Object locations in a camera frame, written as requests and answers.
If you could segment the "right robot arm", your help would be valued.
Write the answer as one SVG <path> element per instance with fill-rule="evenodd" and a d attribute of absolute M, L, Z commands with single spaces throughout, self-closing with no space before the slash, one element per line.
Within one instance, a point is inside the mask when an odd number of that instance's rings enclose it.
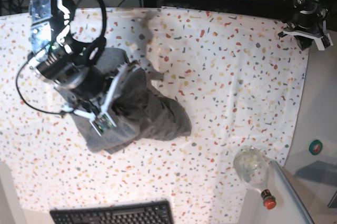
<path fill-rule="evenodd" d="M 95 66 L 106 46 L 107 27 L 105 3 L 97 2 L 102 29 L 98 38 L 89 43 L 76 40 L 71 33 L 77 9 L 73 0 L 31 0 L 29 6 L 32 18 L 29 68 L 41 81 L 87 103 L 99 103 L 108 89 L 108 80 Z"/>

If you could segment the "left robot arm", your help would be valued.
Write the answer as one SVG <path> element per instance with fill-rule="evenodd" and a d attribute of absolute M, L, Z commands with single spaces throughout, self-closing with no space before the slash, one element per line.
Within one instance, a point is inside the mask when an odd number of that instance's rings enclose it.
<path fill-rule="evenodd" d="M 294 0 L 293 15 L 283 34 L 294 36 L 301 50 L 309 48 L 313 42 L 318 50 L 325 50 L 331 45 L 326 31 L 327 13 L 320 0 Z"/>

